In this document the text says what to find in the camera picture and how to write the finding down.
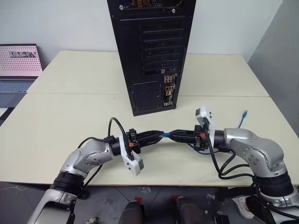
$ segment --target computer tower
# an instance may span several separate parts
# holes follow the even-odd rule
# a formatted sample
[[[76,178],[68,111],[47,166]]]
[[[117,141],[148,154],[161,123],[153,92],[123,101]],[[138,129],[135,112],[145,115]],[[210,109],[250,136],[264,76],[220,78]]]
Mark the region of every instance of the computer tower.
[[[175,109],[196,0],[107,0],[133,115]]]

